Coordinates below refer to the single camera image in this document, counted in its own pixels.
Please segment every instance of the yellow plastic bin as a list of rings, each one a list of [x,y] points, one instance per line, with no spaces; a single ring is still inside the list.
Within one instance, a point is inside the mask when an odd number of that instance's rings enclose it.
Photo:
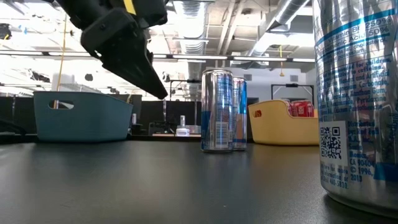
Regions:
[[[317,111],[314,118],[293,117],[284,101],[271,100],[250,105],[249,115],[255,143],[281,146],[319,145]]]

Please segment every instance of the exposed ductwork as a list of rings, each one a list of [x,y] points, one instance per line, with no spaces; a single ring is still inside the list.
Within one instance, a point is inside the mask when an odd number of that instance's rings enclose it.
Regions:
[[[270,40],[273,39],[275,34],[269,33],[272,29],[280,26],[286,26],[285,31],[289,31],[289,24],[296,17],[299,9],[306,6],[310,0],[280,0],[278,8],[271,12],[260,27],[263,35],[256,42],[254,47],[248,52],[247,56],[260,57],[268,49],[268,47],[274,43]]]
[[[182,16],[178,34],[185,40],[180,41],[183,54],[203,55],[205,42],[201,39],[205,33],[208,2],[174,1],[175,12]],[[188,62],[188,79],[201,78],[201,63]]]

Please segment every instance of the black table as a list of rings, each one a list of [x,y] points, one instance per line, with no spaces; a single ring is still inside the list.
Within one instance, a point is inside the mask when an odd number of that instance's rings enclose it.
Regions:
[[[397,223],[326,196],[317,147],[0,146],[0,223]]]

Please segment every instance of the blue and silver can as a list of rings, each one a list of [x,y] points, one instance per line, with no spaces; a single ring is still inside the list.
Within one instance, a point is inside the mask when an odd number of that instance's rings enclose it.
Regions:
[[[341,203],[396,218],[397,4],[312,4],[322,186]]]
[[[233,82],[233,150],[245,151],[248,141],[248,84],[241,77],[233,77]]]
[[[233,77],[223,69],[203,72],[201,79],[201,149],[231,152],[233,149]]]

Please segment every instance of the blue plastic basket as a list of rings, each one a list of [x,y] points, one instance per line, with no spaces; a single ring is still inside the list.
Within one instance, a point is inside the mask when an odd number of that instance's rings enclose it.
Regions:
[[[72,109],[53,109],[52,102]],[[101,142],[127,137],[132,105],[101,93],[35,91],[37,136],[41,141]]]

